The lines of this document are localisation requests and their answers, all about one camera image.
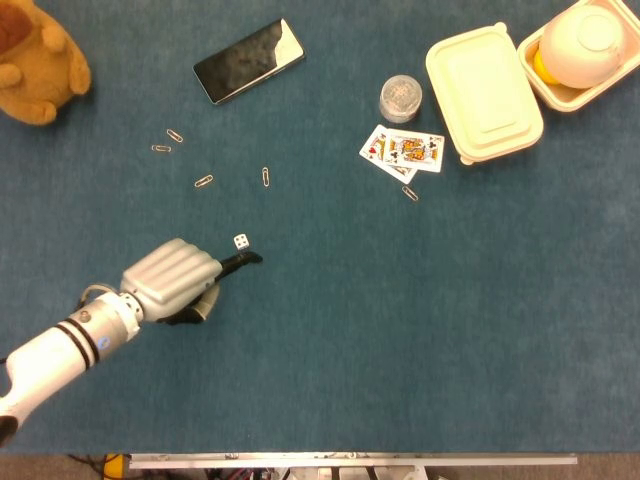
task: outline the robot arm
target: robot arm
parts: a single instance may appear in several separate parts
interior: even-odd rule
[[[124,272],[107,292],[7,357],[11,390],[0,397],[0,447],[47,398],[135,337],[142,322],[200,323],[218,298],[217,281],[262,258],[240,252],[218,261],[181,239]]]

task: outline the phone screen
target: phone screen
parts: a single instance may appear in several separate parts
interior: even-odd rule
[[[282,18],[194,65],[213,103],[229,100],[304,58],[304,49]]]

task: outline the blue table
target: blue table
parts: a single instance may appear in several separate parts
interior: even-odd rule
[[[518,44],[570,2],[40,3],[95,81],[50,127],[0,118],[0,353],[170,238],[224,258],[246,233],[265,262],[207,324],[145,326],[8,451],[640,448],[640,75],[469,168],[424,69],[443,38],[504,21]],[[280,16],[307,59],[212,106],[192,65]],[[409,128],[448,138],[417,203],[358,156],[397,73],[425,93]],[[185,142],[152,152],[167,128]]]

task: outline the cream plastic container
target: cream plastic container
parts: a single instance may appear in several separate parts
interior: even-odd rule
[[[526,38],[518,47],[520,63],[536,93],[549,107],[560,112],[578,110],[640,65],[640,21],[633,12],[621,0],[580,0],[565,10],[563,14],[568,13],[571,9],[586,5],[607,9],[620,20],[625,33],[620,65],[610,77],[601,83],[591,88],[576,89],[565,85],[549,85],[542,81],[533,69],[533,57],[538,51],[540,39],[548,24]]]
[[[542,135],[540,109],[504,23],[436,43],[426,66],[462,163],[526,148]]]
[[[427,72],[462,163],[484,162],[540,139],[543,121],[531,87],[551,108],[572,112],[640,65],[640,21],[622,0],[580,0],[567,10],[584,5],[608,9],[625,32],[620,65],[591,88],[548,85],[535,72],[534,55],[546,25],[517,51],[504,23],[456,35],[429,49]]]

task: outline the black stripe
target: black stripe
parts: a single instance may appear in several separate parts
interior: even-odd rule
[[[69,337],[71,339],[71,341],[75,344],[76,347],[78,347],[78,350],[80,351],[80,353],[82,354],[82,358],[84,358],[84,366],[85,366],[85,371],[89,370],[89,368],[91,367],[91,364],[89,363],[89,355],[87,355],[87,352],[84,351],[84,348],[82,347],[82,344],[78,341],[78,339],[73,335],[73,333],[71,333],[67,327],[64,327],[60,324],[56,325],[56,328],[59,328],[60,330],[62,330],[64,333],[67,334],[67,337]]]
[[[96,344],[93,341],[93,338],[91,338],[91,336],[87,333],[84,327],[80,323],[76,322],[73,318],[66,318],[64,321],[69,322],[71,325],[73,325],[78,329],[78,331],[82,334],[84,339],[87,341],[87,343],[91,347],[91,351],[93,352],[93,358],[95,358],[96,363],[98,363],[100,361],[100,351],[98,350],[98,347],[96,347]]]

